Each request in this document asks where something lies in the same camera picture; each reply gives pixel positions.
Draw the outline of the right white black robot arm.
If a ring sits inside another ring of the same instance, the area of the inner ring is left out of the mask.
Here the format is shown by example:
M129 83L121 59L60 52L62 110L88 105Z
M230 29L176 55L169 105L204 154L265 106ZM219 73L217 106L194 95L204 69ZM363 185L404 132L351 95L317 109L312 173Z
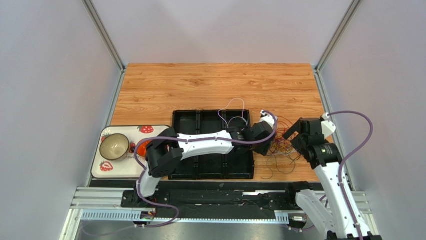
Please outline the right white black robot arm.
M380 240L357 207L338 147L327 140L335 131L336 125L325 113L320 118L300 118L283 134L314 170L328 207L307 182L294 182L288 190L325 240Z

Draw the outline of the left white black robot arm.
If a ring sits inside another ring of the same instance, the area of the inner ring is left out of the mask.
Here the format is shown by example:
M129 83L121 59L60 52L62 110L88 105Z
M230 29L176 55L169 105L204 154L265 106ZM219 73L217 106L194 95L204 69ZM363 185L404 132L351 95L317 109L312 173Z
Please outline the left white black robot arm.
M171 174L182 160L204 155L245 154L254 151L266 155L275 137L277 120L265 115L249 128L228 128L210 134L177 134L173 128L159 136L142 140L147 143L143 171L136 182L140 198L154 195L161 178Z

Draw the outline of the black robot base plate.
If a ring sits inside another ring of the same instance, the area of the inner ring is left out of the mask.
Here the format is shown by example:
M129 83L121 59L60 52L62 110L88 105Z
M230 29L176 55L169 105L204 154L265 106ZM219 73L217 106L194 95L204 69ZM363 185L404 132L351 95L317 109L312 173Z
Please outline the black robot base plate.
M275 211L295 213L295 186L291 182L252 181L161 181L149 203L135 188L125 190L123 208L156 210L156 218L272 220Z

